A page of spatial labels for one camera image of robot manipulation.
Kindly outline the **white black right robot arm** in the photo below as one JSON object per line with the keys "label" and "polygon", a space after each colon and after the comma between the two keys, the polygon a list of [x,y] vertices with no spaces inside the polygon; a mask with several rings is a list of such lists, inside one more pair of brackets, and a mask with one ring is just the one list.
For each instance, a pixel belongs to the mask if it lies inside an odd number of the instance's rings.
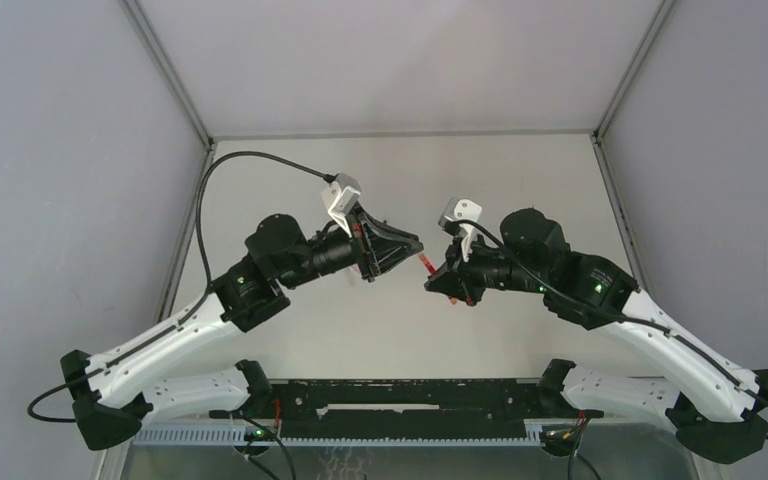
{"label": "white black right robot arm", "polygon": [[426,281],[429,292],[476,305],[487,290],[538,294],[560,319],[613,339],[656,370],[653,379],[616,377],[552,360],[538,402],[552,416],[580,412],[659,427],[692,453],[732,464],[768,442],[768,369],[744,368],[672,319],[614,262],[573,250],[562,227],[526,208],[498,234],[466,200],[440,218],[453,242]]}

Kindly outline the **red pen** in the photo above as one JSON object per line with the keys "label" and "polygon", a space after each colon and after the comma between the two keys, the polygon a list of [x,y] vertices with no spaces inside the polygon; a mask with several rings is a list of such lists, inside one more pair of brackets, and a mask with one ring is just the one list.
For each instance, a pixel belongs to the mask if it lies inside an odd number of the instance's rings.
{"label": "red pen", "polygon": [[428,273],[424,289],[428,293],[443,295],[452,305],[456,305],[459,301],[457,279],[445,267],[436,268],[425,253],[420,253],[418,258]]}

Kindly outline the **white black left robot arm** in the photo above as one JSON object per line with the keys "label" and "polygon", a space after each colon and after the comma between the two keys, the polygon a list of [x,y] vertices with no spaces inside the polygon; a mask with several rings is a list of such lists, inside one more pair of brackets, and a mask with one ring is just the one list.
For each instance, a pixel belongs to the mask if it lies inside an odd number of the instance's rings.
{"label": "white black left robot arm", "polygon": [[347,230],[329,222],[307,238],[294,217],[269,215],[246,239],[246,255],[209,281],[196,301],[106,352],[64,355],[61,370],[87,448],[117,446],[156,421],[237,409],[250,417],[265,414],[273,392],[256,361],[202,376],[168,374],[287,309],[287,289],[348,268],[372,282],[423,250],[417,235],[376,220],[359,205],[347,220]]}

